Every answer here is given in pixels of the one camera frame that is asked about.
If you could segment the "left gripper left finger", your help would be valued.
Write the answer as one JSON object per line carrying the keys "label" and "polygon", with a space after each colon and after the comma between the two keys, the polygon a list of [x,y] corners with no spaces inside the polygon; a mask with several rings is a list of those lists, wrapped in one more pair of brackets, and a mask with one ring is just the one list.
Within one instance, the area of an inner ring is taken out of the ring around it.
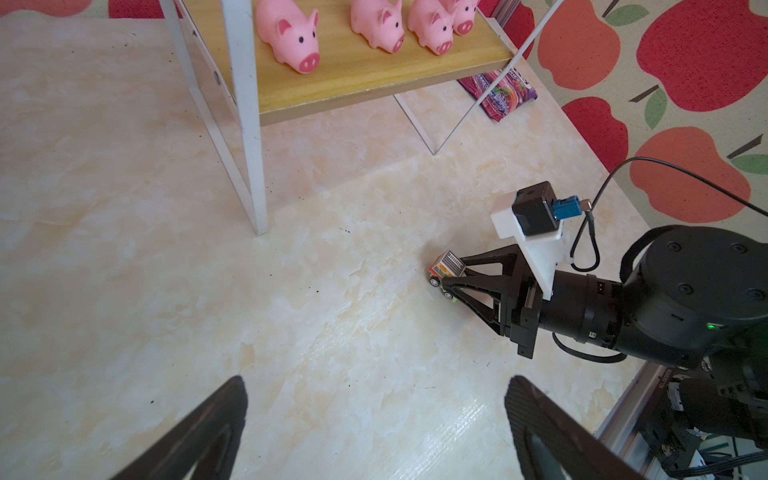
{"label": "left gripper left finger", "polygon": [[245,427],[244,380],[233,376],[116,479],[228,479]]}

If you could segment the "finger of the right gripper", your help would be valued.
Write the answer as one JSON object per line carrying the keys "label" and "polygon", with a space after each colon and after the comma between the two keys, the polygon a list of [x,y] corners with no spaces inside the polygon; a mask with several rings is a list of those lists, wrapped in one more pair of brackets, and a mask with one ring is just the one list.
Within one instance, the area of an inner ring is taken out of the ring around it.
{"label": "finger of the right gripper", "polygon": [[492,264],[499,264],[502,267],[502,276],[513,277],[519,270],[520,257],[520,247],[512,244],[480,254],[460,257],[459,260],[465,265],[464,275],[467,277],[486,276],[486,273],[473,270],[473,267]]}
{"label": "finger of the right gripper", "polygon": [[446,292],[466,305],[497,335],[506,336],[500,302],[508,281],[502,275],[471,275],[446,279]]}

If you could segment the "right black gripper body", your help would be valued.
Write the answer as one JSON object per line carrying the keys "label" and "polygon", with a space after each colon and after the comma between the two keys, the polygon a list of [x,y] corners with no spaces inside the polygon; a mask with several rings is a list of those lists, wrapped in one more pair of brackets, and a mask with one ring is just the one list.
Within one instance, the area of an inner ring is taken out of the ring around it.
{"label": "right black gripper body", "polygon": [[500,332],[531,359],[543,329],[579,343],[612,349],[621,327],[622,286],[594,275],[557,271],[551,298],[527,267],[505,269],[499,276]]}

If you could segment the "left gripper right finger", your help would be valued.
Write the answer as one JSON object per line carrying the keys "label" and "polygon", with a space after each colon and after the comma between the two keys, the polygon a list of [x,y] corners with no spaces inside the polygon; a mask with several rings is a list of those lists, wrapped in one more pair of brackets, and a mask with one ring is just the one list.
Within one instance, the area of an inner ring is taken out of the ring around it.
{"label": "left gripper right finger", "polygon": [[525,479],[639,479],[641,477],[523,376],[504,397]]}

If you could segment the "green pink toy bus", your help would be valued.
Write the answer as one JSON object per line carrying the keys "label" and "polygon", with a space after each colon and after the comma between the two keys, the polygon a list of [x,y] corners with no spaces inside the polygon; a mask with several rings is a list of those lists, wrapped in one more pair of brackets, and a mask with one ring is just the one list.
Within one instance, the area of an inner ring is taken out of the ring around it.
{"label": "green pink toy bus", "polygon": [[428,270],[428,281],[432,287],[439,288],[445,298],[456,302],[453,294],[443,287],[445,278],[455,278],[465,275],[466,265],[451,250],[439,255]]}

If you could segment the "pink pig toy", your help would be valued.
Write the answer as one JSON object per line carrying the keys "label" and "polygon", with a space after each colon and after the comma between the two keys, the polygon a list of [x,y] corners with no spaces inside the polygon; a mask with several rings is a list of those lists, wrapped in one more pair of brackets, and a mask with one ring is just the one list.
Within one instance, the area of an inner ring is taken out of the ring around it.
{"label": "pink pig toy", "polygon": [[456,34],[463,36],[471,32],[479,0],[441,0],[441,4],[453,15],[453,30]]}
{"label": "pink pig toy", "polygon": [[439,0],[414,0],[406,25],[421,47],[441,56],[453,46],[453,21],[454,15]]}

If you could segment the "pink square toy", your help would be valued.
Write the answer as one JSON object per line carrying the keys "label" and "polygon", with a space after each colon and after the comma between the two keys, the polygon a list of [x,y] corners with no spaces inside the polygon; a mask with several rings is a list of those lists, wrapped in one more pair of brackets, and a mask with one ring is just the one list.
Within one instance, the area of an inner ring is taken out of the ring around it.
{"label": "pink square toy", "polygon": [[372,49],[380,48],[389,54],[397,53],[404,42],[402,1],[353,0],[350,26],[362,35]]}

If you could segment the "wooden two-tier shelf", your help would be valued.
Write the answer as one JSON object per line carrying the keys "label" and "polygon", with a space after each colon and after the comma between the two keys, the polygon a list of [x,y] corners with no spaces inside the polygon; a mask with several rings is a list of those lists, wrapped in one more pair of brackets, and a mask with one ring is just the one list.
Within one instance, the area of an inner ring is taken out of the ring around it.
{"label": "wooden two-tier shelf", "polygon": [[[407,34],[403,53],[389,55],[365,46],[347,25],[346,1],[302,1],[320,13],[319,70],[300,75],[276,63],[255,35],[251,1],[163,1],[160,6],[174,54],[216,152],[225,167],[253,231],[269,229],[261,129],[361,102],[392,96],[431,154],[435,144],[402,95],[427,86],[492,70],[506,75],[523,58],[543,27],[536,25],[515,47],[500,25],[483,18],[474,34],[459,39],[438,57]],[[245,167],[240,169],[227,145],[195,73],[189,47],[195,45],[215,85],[240,127]]]}

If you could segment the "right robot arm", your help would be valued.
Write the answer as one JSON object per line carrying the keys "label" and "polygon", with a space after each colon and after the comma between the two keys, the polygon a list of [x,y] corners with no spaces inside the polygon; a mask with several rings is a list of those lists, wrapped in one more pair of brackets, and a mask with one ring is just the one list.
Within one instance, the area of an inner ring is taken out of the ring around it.
{"label": "right robot arm", "polygon": [[713,227],[652,229],[618,280],[558,271],[545,297],[520,249],[468,257],[442,288],[530,357],[539,330],[684,372],[670,407],[687,428],[767,444],[767,247]]}

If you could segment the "purple candy bag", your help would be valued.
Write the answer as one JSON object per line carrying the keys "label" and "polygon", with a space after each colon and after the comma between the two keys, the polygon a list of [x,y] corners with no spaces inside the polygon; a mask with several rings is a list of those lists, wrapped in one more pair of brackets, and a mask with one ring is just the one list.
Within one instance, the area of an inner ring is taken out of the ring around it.
{"label": "purple candy bag", "polygon": [[[464,77],[459,79],[458,83],[477,100],[500,73],[500,70],[494,70]],[[513,68],[483,99],[481,107],[491,120],[499,123],[518,107],[537,98],[538,94],[534,87]]]}

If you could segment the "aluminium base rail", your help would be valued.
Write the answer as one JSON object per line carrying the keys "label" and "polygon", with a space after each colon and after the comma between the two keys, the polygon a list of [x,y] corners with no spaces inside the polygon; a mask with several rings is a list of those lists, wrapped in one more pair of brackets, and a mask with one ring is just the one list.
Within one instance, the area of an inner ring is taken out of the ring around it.
{"label": "aluminium base rail", "polygon": [[667,371],[667,367],[646,363],[596,431],[595,437],[617,457],[625,459],[629,454],[638,420]]}

